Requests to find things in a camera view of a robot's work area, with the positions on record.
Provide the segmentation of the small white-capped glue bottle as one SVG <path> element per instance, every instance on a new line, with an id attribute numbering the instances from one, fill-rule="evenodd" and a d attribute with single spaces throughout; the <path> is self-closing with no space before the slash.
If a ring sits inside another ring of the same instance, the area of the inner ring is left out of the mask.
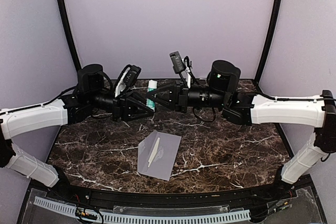
<path id="1" fill-rule="evenodd" d="M 147 92 L 152 92 L 156 88 L 157 88 L 157 81 L 149 80 Z M 150 109 L 152 109 L 155 112 L 155 102 L 153 100 L 151 100 L 151 98 L 153 98 L 152 94 L 150 94 L 150 98 L 146 99 L 146 106 L 149 107 Z"/>

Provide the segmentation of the grey paper envelope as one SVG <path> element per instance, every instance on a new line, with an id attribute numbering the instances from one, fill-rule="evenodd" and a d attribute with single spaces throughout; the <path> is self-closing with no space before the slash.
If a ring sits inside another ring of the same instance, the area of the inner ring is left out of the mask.
<path id="1" fill-rule="evenodd" d="M 148 158 L 156 139 L 160 137 L 157 155 L 149 168 Z M 154 130 L 138 144 L 137 172 L 169 181 L 182 137 Z"/>

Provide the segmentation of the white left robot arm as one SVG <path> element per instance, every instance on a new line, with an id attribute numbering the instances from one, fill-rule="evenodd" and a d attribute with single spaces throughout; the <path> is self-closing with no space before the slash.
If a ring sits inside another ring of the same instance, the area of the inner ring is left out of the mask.
<path id="1" fill-rule="evenodd" d="M 90 64 L 78 70 L 75 86 L 50 101 L 1 110 L 1 167 L 52 188 L 63 201 L 71 200 L 74 189 L 62 169 L 23 150 L 15 139 L 80 123 L 95 110 L 109 113 L 115 122 L 151 117 L 154 112 L 146 106 L 145 98 L 131 89 L 140 72 L 140 67 L 126 65 L 112 83 L 102 65 Z"/>

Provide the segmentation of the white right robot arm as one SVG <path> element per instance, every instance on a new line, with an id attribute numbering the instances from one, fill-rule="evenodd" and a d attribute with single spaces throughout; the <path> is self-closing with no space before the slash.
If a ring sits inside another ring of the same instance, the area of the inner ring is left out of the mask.
<path id="1" fill-rule="evenodd" d="M 311 97 L 272 97 L 262 92 L 237 91 L 240 69 L 225 60 L 216 60 L 207 77 L 207 86 L 187 86 L 182 79 L 167 84 L 146 97 L 172 111 L 185 113 L 188 107 L 218 109 L 236 125 L 264 123 L 306 125 L 313 134 L 298 153 L 279 170 L 268 188 L 273 200 L 280 199 L 317 161 L 335 153 L 335 98 L 329 90 Z"/>

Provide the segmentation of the black front rail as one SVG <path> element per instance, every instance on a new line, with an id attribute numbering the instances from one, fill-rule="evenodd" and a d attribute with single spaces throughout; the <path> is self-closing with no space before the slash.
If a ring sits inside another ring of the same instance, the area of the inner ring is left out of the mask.
<path id="1" fill-rule="evenodd" d="M 212 193 L 193 194 L 143 194 L 124 193 L 103 189 L 90 189 L 86 187 L 70 186 L 71 198 L 67 199 L 59 192 L 53 192 L 39 182 L 29 183 L 25 200 L 33 193 L 51 199 L 62 200 L 80 206 L 90 206 L 97 209 L 113 209 L 116 206 L 122 207 L 143 207 L 143 208 L 192 208 L 192 207 L 214 207 L 228 206 L 235 208 L 268 208 L 268 204 L 280 200 L 293 199 L 297 193 L 294 188 L 282 190 L 277 196 L 275 187 L 272 184 L 257 186 L 246 189 L 219 191 Z"/>

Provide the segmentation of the black left frame post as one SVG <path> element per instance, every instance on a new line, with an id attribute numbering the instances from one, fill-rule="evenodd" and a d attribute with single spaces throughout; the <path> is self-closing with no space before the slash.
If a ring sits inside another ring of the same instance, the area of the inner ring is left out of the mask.
<path id="1" fill-rule="evenodd" d="M 81 63 L 77 54 L 74 38 L 72 36 L 65 0 L 57 0 L 57 4 L 72 63 L 75 70 L 78 71 L 81 69 Z"/>

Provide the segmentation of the black frame corner post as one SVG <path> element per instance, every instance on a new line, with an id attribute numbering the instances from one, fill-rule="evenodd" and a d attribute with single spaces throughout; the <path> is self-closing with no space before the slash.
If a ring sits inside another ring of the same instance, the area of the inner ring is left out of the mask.
<path id="1" fill-rule="evenodd" d="M 265 69 L 265 66 L 266 66 L 272 40 L 273 40 L 274 33 L 276 30 L 276 24 L 278 20 L 279 11 L 280 11 L 280 5 L 281 5 L 281 0 L 274 0 L 273 5 L 272 5 L 272 10 L 271 10 L 268 30 L 267 30 L 267 34 L 265 38 L 265 43 L 264 43 L 263 50 L 260 56 L 258 68 L 257 68 L 256 74 L 254 77 L 254 83 L 256 86 L 259 85 L 264 69 Z"/>

